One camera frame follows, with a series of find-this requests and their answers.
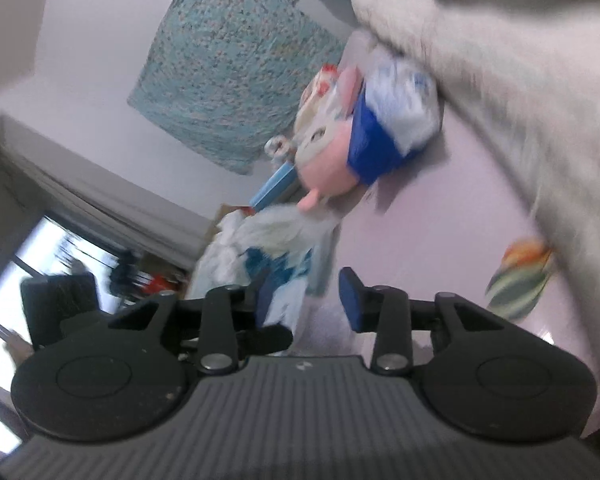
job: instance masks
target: pink plush toy ear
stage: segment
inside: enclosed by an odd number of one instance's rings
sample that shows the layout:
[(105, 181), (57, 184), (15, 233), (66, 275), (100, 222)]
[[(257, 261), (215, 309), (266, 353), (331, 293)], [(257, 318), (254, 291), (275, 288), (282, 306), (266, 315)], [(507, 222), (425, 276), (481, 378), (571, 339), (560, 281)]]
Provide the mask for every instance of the pink plush toy ear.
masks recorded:
[(337, 78), (336, 92), (342, 103), (344, 117), (353, 113), (353, 107), (360, 88), (362, 88), (362, 72), (356, 66), (347, 66)]
[(321, 198), (322, 195), (320, 194), (320, 191), (312, 189), (298, 202), (298, 209), (304, 212), (310, 211), (320, 203)]

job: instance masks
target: metal screw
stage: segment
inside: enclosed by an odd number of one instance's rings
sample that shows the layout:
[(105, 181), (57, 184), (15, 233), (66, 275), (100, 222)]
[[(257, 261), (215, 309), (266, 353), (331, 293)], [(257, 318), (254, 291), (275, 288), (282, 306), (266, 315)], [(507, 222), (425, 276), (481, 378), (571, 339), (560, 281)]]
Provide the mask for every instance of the metal screw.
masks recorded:
[(409, 360), (401, 354), (384, 354), (375, 360), (375, 363), (387, 371), (401, 370), (409, 366)]
[(200, 364), (207, 370), (224, 370), (233, 364), (233, 360), (226, 354), (208, 354), (200, 359)]

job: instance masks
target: gray gripper base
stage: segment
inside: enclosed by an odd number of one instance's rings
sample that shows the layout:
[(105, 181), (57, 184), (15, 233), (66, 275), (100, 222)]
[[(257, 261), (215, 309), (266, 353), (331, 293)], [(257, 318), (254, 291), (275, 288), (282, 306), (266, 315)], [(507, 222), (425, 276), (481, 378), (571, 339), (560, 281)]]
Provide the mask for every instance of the gray gripper base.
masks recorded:
[(202, 381), (161, 426), (101, 446), (35, 436), (0, 466), (18, 480), (600, 480), (575, 438), (504, 446), (432, 415), (408, 381), (361, 359), (251, 358)]

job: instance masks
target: white fluffy blanket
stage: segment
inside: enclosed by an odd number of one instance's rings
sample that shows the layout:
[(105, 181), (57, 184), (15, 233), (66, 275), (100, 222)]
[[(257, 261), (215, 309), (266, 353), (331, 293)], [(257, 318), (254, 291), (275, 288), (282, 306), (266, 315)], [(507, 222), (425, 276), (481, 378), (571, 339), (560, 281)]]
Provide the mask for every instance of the white fluffy blanket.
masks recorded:
[(352, 3), (362, 24), (428, 67), (510, 170), (558, 250), (600, 362), (600, 4), (529, 16)]

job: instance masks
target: window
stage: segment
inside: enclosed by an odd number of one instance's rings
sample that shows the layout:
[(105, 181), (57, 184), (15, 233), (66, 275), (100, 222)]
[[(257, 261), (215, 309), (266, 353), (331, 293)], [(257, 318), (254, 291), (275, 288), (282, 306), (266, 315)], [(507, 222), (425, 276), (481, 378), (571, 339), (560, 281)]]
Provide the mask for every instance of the window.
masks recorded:
[[(120, 298), (109, 294), (107, 285), (110, 269), (118, 262), (113, 251), (99, 247), (93, 240), (75, 234), (53, 219), (43, 218), (0, 277), (0, 324), (30, 342), (22, 311), (20, 282), (32, 274), (67, 274), (74, 259), (80, 260), (86, 270), (93, 273), (100, 308), (115, 312)], [(14, 372), (11, 357), (0, 339), (0, 386), (7, 391)], [(0, 422), (0, 451), (11, 452), (19, 443), (20, 440)]]

